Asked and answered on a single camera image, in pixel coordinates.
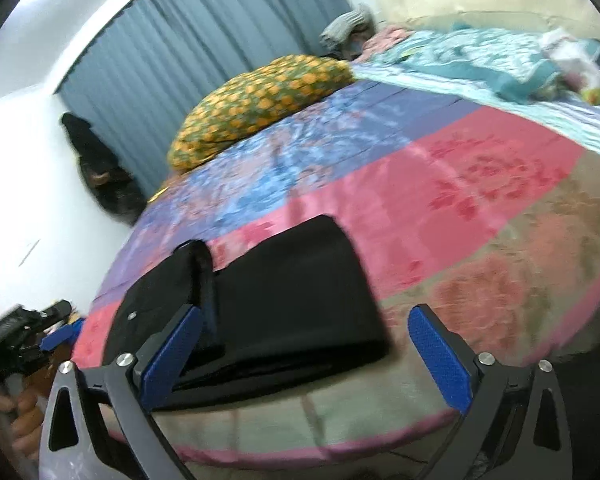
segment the curtain fold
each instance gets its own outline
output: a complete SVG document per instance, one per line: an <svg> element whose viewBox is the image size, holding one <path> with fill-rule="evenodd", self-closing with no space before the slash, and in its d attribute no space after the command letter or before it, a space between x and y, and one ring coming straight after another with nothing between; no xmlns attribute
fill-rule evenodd
<svg viewBox="0 0 600 480"><path fill-rule="evenodd" d="M74 64L59 93L149 196L187 113L242 72L324 54L320 33L346 0L133 0Z"/></svg>

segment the curtain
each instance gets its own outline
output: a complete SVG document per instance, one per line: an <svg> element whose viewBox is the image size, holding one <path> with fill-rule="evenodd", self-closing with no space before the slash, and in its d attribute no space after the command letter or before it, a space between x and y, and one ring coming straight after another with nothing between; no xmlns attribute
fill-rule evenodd
<svg viewBox="0 0 600 480"><path fill-rule="evenodd" d="M324 54L346 0L134 0L86 49L59 92L150 196L187 113L242 72L286 54Z"/></svg>

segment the green and yellow pillow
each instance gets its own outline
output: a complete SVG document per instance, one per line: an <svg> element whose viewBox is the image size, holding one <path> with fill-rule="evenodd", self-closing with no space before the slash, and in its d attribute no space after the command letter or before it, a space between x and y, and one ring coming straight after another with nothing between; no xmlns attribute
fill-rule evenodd
<svg viewBox="0 0 600 480"><path fill-rule="evenodd" d="M353 82L346 61L285 56L237 75L206 96L185 119L168 161L181 173L214 158L238 140Z"/></svg>

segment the screw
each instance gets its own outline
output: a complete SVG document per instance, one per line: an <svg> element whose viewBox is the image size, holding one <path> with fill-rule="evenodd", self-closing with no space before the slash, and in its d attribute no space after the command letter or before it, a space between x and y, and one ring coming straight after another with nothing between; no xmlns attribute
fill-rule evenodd
<svg viewBox="0 0 600 480"><path fill-rule="evenodd" d="M71 361L65 361L58 367L58 369L60 370L61 374L67 374L74 369L74 364Z"/></svg>
<svg viewBox="0 0 600 480"><path fill-rule="evenodd" d="M480 361L483 365L491 366L496 362L496 358L489 352L482 352L478 355L478 361Z"/></svg>
<svg viewBox="0 0 600 480"><path fill-rule="evenodd" d="M554 366L546 359L542 359L538 363L538 368L540 368L543 372L550 372L551 370L554 369Z"/></svg>
<svg viewBox="0 0 600 480"><path fill-rule="evenodd" d="M133 354L120 354L116 359L116 364L118 366L127 366L131 364L131 361L134 360Z"/></svg>

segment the mattress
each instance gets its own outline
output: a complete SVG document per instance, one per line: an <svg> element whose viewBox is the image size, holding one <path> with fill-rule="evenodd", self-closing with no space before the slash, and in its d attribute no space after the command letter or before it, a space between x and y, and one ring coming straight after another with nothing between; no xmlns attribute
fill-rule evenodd
<svg viewBox="0 0 600 480"><path fill-rule="evenodd" d="M352 240L394 352L275 396L156 413L184 460L337 462L448 422L454 414L406 335L417 303L508 364L558 351L600 312L600 134L587 137L598 111L583 108L580 120L542 110L542 124L445 92L440 81L406 88L404 74L356 70L386 81L361 80L266 128L150 204L102 284L74 360L100 365L125 291L183 241L205 240L222 268L320 214Z"/></svg>

